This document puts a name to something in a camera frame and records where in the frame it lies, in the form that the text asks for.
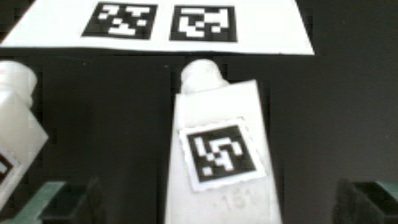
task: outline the white object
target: white object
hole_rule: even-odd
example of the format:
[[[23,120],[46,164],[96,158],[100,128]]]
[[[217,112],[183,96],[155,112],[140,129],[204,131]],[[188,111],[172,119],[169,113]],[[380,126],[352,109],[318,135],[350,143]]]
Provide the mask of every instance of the white object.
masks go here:
[[[5,37],[2,47],[92,47],[172,52],[220,51],[249,54],[315,54],[295,0],[107,0],[105,2],[112,7],[100,15],[101,19],[116,15],[116,11],[121,9],[117,3],[158,6],[155,21],[148,21],[148,24],[153,22],[149,40],[82,37],[100,2],[103,1],[37,0]],[[187,7],[235,7],[236,42],[169,40],[174,6],[181,5]],[[139,18],[149,8],[132,7],[128,10],[133,17]],[[206,13],[203,8],[185,8],[183,12],[199,13],[204,15],[206,21],[222,23],[219,28],[213,29],[213,34],[220,33],[220,28],[231,26],[226,19],[231,15],[226,10],[220,13]],[[204,37],[199,27],[203,27],[201,23],[197,27],[187,26],[183,19],[181,29],[187,31],[187,37]]]
[[[256,81],[229,85],[208,60],[199,60],[187,66],[181,79],[174,108],[165,224],[281,224]],[[231,128],[240,130],[240,136],[233,134],[210,140],[208,137],[227,133]],[[256,160],[259,162],[254,176],[245,176],[251,172],[235,163],[240,156],[249,154],[254,164]]]
[[[0,62],[0,209],[18,186],[48,135],[32,115],[36,75],[27,66]]]

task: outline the black table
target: black table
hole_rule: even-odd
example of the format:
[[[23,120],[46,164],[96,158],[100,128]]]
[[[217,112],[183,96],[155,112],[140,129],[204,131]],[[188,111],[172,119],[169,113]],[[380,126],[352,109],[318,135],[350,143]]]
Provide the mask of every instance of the black table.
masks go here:
[[[44,181],[98,176],[108,224],[162,223],[180,72],[203,57],[231,82],[259,81],[284,224],[332,223],[339,178],[398,182],[398,4],[297,3],[316,56],[0,49],[39,76],[50,134],[2,218]],[[0,1],[4,35],[28,4]]]

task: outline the apriltag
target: apriltag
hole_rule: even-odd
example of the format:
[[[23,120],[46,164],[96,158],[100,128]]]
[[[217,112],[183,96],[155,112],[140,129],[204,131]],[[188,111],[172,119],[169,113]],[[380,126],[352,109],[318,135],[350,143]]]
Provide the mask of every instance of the apriltag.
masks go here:
[[[196,191],[265,176],[243,118],[181,129],[180,139]]]

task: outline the black surface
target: black surface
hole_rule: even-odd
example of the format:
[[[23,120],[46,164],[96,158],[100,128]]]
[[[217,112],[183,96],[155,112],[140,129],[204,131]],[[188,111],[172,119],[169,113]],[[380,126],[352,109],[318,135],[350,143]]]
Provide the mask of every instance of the black surface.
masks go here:
[[[229,81],[258,79],[284,224],[332,223],[338,179],[398,182],[398,4],[299,0],[316,56],[2,49],[41,78],[34,111],[50,133],[2,217],[46,180],[103,183],[108,223],[162,223],[172,92],[211,56]],[[0,1],[7,32],[23,1]]]

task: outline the black and white square marker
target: black and white square marker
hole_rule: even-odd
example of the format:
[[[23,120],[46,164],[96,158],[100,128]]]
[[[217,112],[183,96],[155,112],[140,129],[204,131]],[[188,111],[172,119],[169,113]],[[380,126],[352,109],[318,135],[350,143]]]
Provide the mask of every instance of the black and white square marker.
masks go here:
[[[0,147],[0,186],[11,177],[12,170],[18,166],[14,157],[11,156],[7,150]]]
[[[100,2],[82,36],[151,38],[156,5]]]
[[[265,176],[243,119],[180,131],[194,190]]]
[[[171,40],[236,42],[235,7],[176,6]]]

